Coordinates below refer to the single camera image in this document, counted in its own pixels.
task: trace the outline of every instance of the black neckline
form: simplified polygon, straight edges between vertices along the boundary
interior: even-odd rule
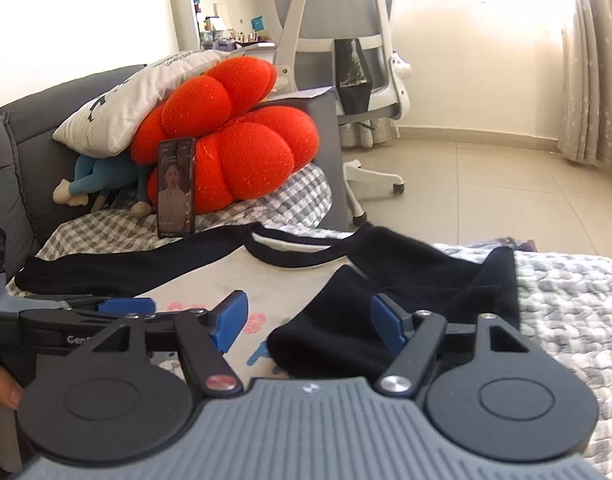
[[[258,222],[250,224],[248,227],[249,229],[241,231],[241,241],[244,244],[244,247],[246,247],[246,250],[256,257],[257,260],[272,266],[285,267],[288,269],[314,267],[347,256],[352,248],[361,243],[366,235],[374,229],[374,226],[371,223],[366,222],[349,237],[340,239],[296,236],[284,231],[267,229]],[[295,244],[319,246],[328,245],[329,247],[314,253],[303,253],[301,251],[280,251],[278,249],[273,249],[262,242],[258,242],[254,239],[253,234]]]

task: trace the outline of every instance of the person on phone screen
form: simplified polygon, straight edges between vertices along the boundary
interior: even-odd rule
[[[157,196],[160,226],[172,232],[184,229],[190,208],[188,195],[179,188],[180,173],[176,162],[168,164],[164,171],[166,189]]]

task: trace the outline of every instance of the baseboard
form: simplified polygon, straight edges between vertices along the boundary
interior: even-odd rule
[[[419,128],[417,126],[398,126],[400,139],[453,140],[455,142],[476,142],[511,148],[527,148],[541,152],[558,152],[557,141],[545,137],[507,134],[502,132],[483,132],[481,130],[460,130],[458,128]]]

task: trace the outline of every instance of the sofa backrest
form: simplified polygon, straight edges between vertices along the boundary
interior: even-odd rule
[[[58,225],[90,208],[53,203],[52,191],[62,178],[72,180],[78,154],[52,140],[52,133],[84,104],[143,67],[92,74],[0,108],[0,227],[6,231],[8,278]]]

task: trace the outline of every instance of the white pillow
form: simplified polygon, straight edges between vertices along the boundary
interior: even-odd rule
[[[187,50],[144,67],[86,103],[52,134],[82,155],[107,158],[130,146],[142,121],[184,81],[206,72],[228,53]]]

